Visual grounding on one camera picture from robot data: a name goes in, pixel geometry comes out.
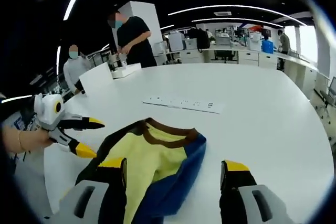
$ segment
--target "brown collar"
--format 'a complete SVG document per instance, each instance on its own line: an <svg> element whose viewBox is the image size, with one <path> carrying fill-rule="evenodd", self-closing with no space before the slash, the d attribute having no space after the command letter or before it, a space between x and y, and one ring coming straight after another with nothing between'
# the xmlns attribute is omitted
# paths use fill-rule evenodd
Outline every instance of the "brown collar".
<svg viewBox="0 0 336 224"><path fill-rule="evenodd" d="M185 138L181 140L177 140L174 142L166 142L164 140L156 139L154 138L150 132L148 131L148 128L146 126L146 123L150 124L154 128L163 131L165 133L171 134L171 135L177 135L177 136L185 136ZM167 148L180 148L185 145L188 145L189 143L192 143L195 141L198 137L198 131L196 129L177 129L173 127L169 127L166 125L163 125L157 121L155 121L152 118L148 118L145 120L140 121L142 130L143 130L143 137L145 140L150 144L161 144Z"/></svg>

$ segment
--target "backpack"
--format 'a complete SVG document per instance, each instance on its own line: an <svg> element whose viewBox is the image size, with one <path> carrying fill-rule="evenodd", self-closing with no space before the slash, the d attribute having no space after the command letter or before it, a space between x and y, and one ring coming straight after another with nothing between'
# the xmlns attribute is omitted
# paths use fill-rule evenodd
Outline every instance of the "backpack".
<svg viewBox="0 0 336 224"><path fill-rule="evenodd" d="M202 49L210 47L210 40L208 38L208 33L202 29L197 30L197 49L199 52L202 52Z"/></svg>

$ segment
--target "face mask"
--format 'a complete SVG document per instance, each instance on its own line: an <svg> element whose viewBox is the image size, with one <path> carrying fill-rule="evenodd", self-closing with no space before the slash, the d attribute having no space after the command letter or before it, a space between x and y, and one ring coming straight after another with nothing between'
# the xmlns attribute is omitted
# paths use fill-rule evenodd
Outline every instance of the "face mask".
<svg viewBox="0 0 336 224"><path fill-rule="evenodd" d="M118 29L122 26L122 21L119 20L107 20L107 23L109 24L110 27Z"/></svg>
<svg viewBox="0 0 336 224"><path fill-rule="evenodd" d="M69 52L69 56L71 59L77 59L78 58L78 52Z"/></svg>

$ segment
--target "blue fabric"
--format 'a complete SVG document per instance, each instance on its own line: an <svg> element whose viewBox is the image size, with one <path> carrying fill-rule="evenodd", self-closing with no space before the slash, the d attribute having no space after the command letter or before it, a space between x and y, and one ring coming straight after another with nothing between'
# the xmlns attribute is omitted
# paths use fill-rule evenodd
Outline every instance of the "blue fabric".
<svg viewBox="0 0 336 224"><path fill-rule="evenodd" d="M268 54L273 54L273 42L269 40L263 40L261 43L261 48L263 52L266 52Z"/></svg>
<svg viewBox="0 0 336 224"><path fill-rule="evenodd" d="M177 213L200 170L205 147L206 138L201 134L193 143L184 147L187 159L182 161L175 175L149 186L133 218L133 224L161 224L164 216Z"/></svg>

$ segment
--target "robotic hand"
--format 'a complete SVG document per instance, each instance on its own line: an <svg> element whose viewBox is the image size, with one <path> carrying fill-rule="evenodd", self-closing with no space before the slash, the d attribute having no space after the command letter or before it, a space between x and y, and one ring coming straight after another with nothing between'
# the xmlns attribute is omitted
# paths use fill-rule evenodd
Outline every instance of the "robotic hand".
<svg viewBox="0 0 336 224"><path fill-rule="evenodd" d="M65 134L64 130L98 129L104 127L103 123L94 118L67 113L60 94L51 94L45 97L42 94L36 95L34 110L40 126L49 131L50 138L58 143L62 150L70 151L79 157L93 158L97 156L88 146Z"/></svg>

